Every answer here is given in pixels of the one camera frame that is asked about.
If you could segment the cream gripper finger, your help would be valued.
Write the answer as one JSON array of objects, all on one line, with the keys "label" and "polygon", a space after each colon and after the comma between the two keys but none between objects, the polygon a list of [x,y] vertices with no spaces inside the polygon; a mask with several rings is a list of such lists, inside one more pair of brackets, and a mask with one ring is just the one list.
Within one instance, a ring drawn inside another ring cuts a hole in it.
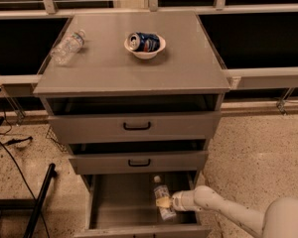
[{"label": "cream gripper finger", "polygon": [[156,206],[162,208],[170,208],[172,206],[172,200],[168,196],[159,197],[156,199]]}]

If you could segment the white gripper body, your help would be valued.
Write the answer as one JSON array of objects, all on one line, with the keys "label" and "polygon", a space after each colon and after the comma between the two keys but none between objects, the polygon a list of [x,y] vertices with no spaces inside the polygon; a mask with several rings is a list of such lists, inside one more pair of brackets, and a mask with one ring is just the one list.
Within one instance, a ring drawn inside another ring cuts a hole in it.
[{"label": "white gripper body", "polygon": [[176,211],[195,211],[199,212],[202,208],[195,203],[195,190],[181,190],[171,196],[172,206]]}]

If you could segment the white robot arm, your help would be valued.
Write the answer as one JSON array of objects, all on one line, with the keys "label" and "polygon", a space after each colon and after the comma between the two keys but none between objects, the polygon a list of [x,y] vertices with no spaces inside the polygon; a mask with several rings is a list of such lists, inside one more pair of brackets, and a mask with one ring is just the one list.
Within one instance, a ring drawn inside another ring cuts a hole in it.
[{"label": "white robot arm", "polygon": [[221,214],[253,238],[298,238],[298,199],[277,198],[264,213],[223,198],[213,189],[199,185],[195,189],[169,193],[166,185],[154,189],[156,206],[164,220],[176,211],[212,210]]}]

